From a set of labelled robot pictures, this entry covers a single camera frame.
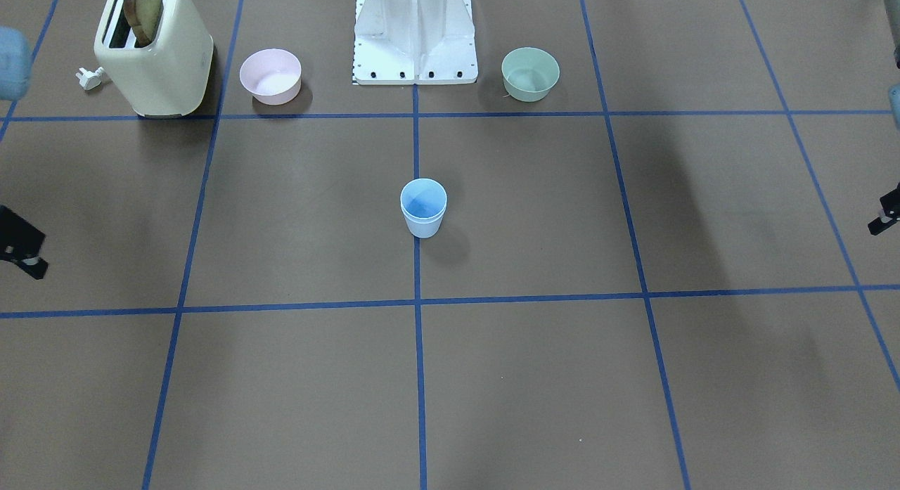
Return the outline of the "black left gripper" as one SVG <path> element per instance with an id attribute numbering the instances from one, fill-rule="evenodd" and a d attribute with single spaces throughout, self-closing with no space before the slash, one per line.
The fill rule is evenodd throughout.
<path id="1" fill-rule="evenodd" d="M 884 233 L 899 221 L 899 196 L 900 185 L 890 190 L 880 198 L 880 217 L 876 217 L 868 222 L 869 234 L 875 236 Z"/>

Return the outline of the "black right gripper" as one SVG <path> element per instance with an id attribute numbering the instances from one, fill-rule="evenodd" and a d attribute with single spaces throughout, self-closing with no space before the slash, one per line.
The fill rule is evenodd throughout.
<path id="1" fill-rule="evenodd" d="M 49 263 L 41 257 L 46 234 L 20 217 L 12 209 L 1 205 L 1 257 L 14 262 L 22 271 L 41 280 L 49 269 Z"/>

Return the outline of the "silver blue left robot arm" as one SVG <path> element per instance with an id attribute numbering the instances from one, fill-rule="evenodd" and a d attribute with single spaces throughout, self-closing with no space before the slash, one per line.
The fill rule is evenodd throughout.
<path id="1" fill-rule="evenodd" d="M 888 29 L 893 42 L 893 59 L 899 68 L 899 0 L 882 0 L 886 12 Z M 893 115 L 894 125 L 899 129 L 899 84 L 888 89 L 888 103 Z M 896 188 L 880 198 L 880 212 L 874 220 L 869 221 L 868 230 L 871 235 L 884 233 L 898 223 L 899 219 L 899 183 Z"/>

